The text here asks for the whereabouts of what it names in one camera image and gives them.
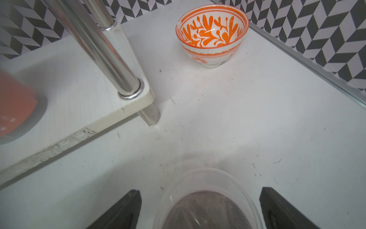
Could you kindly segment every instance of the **chrome ring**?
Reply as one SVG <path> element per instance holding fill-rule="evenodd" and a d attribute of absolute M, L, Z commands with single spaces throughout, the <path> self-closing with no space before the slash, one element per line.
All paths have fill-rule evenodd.
<path fill-rule="evenodd" d="M 129 96 L 124 96 L 124 95 L 121 95 L 119 92 L 118 92 L 118 96 L 123 99 L 123 100 L 131 100 L 131 99 L 134 99 L 136 98 L 137 96 L 139 96 L 143 89 L 145 88 L 145 83 L 143 82 L 142 79 L 139 79 L 138 78 L 138 81 L 140 81 L 140 88 L 132 95 L 129 95 Z"/>
<path fill-rule="evenodd" d="M 109 30 L 111 30 L 111 29 L 113 29 L 114 27 L 116 27 L 116 25 L 117 25 L 117 20 L 116 19 L 113 19 L 113 24 L 110 26 L 110 27 L 107 27 L 107 28 L 100 28 L 100 30 L 102 31 L 102 32 L 104 32 L 104 31 L 109 31 Z"/>

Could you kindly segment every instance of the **bowl base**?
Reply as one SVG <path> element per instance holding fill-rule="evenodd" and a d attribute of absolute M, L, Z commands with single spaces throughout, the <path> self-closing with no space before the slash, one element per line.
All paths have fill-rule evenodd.
<path fill-rule="evenodd" d="M 202 64 L 202 63 L 200 63 L 202 66 L 204 66 L 204 67 L 206 67 L 206 68 L 208 68 L 208 69 L 213 69 L 214 67 L 218 67 L 218 66 L 220 66 L 220 64 L 222 64 L 222 62 L 221 63 L 218 63 L 218 64 Z"/>

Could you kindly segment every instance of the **orange patterned bowl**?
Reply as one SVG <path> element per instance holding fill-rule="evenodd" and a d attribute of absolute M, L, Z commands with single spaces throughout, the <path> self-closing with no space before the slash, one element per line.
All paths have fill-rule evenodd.
<path fill-rule="evenodd" d="M 214 68 L 237 51 L 248 29 L 243 11 L 229 5 L 205 5 L 184 14 L 175 31 L 190 58 Z"/>

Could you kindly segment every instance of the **clear plastic container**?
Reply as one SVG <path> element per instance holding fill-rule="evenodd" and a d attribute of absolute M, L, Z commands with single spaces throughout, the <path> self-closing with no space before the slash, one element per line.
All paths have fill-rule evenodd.
<path fill-rule="evenodd" d="M 259 212 L 247 192 L 231 175 L 213 168 L 187 172 L 164 193 L 154 219 L 153 229 L 161 229 L 174 205 L 185 196 L 200 191 L 220 193 L 233 201 L 242 211 L 252 229 L 263 229 Z"/>

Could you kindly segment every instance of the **bowl rim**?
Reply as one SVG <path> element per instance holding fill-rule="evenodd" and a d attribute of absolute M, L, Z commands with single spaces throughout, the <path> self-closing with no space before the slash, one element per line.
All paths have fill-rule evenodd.
<path fill-rule="evenodd" d="M 211 168 L 211 167 L 202 167 L 202 168 L 189 170 L 189 171 L 181 174 L 180 176 L 178 176 L 178 178 L 169 185 L 169 187 L 166 189 L 165 193 L 163 194 L 162 198 L 159 201 L 157 211 L 155 213 L 152 229 L 159 229 L 158 228 L 159 216 L 162 214 L 162 208 L 164 206 L 164 202 L 167 199 L 169 199 L 171 192 L 176 188 L 176 186 L 180 182 L 182 182 L 183 180 L 187 179 L 187 177 L 189 177 L 193 174 L 196 174 L 196 173 L 215 173 L 215 174 L 223 176 L 223 177 L 227 178 L 229 181 L 233 182 L 239 188 L 239 190 L 243 193 L 245 199 L 248 201 L 249 207 L 253 211 L 254 221 L 257 225 L 257 228 L 263 229 L 261 215 L 259 214 L 259 211 L 258 211 L 257 207 L 255 206 L 254 201 L 252 200 L 249 193 L 245 190 L 245 188 L 239 183 L 239 181 L 236 178 L 231 176 L 229 173 L 222 171 L 220 169 Z"/>
<path fill-rule="evenodd" d="M 183 44 L 185 44 L 185 45 L 188 45 L 188 46 L 190 46 L 190 47 L 193 47 L 193 48 L 198 48 L 198 49 L 214 49 L 214 48 L 222 48 L 222 47 L 198 47 L 198 46 L 194 46 L 194 45 L 191 45 L 191 44 L 187 44 L 186 42 L 184 42 L 180 37 L 179 37 L 179 35 L 178 35 L 178 30 L 179 30 L 179 28 L 178 28 L 178 24 L 179 24 L 179 22 L 180 23 L 182 23 L 182 21 L 183 21 L 183 19 L 185 18 L 185 17 L 187 17 L 190 13 L 192 13 L 192 12 L 194 12 L 194 11 L 197 11 L 197 10 L 201 10 L 201 9 L 205 9 L 205 8 L 207 8 L 207 9 L 210 9 L 210 8 L 212 8 L 212 9 L 214 9 L 214 8 L 216 8 L 216 9 L 220 9 L 220 8 L 231 8 L 232 10 L 235 10 L 238 14 L 241 14 L 244 18 L 246 18 L 246 20 L 247 20 L 247 22 L 248 22 L 248 27 L 247 27 L 247 29 L 244 31 L 244 33 L 236 40 L 236 41 L 233 41 L 233 42 L 231 42 L 231 43 L 229 43 L 229 44 L 227 44 L 226 46 L 228 46 L 228 45 L 230 45 L 230 44 L 233 44 L 233 43 L 235 43 L 235 42 L 237 42 L 237 41 L 239 41 L 247 32 L 248 32 L 248 30 L 249 30 L 249 24 L 250 24 L 250 22 L 249 22 L 249 18 L 248 18 L 248 16 L 246 15 L 246 13 L 245 12 L 243 12 L 242 10 L 240 10 L 240 9 L 238 9 L 238 8 L 236 8 L 236 7 L 233 7 L 233 6 L 230 6 L 230 5 L 223 5 L 223 4 L 211 4 L 211 5 L 203 5 L 203 6 L 200 6 L 200 7 L 197 7 L 197 8 L 194 8 L 194 9 L 192 9 L 192 10 L 190 10 L 190 11 L 188 11 L 187 13 L 185 13 L 182 17 L 180 17 L 180 19 L 178 20 L 178 23 L 177 23 L 177 25 L 175 26 L 175 34 L 177 35 L 177 37 L 178 37 L 178 39 L 183 43 Z"/>

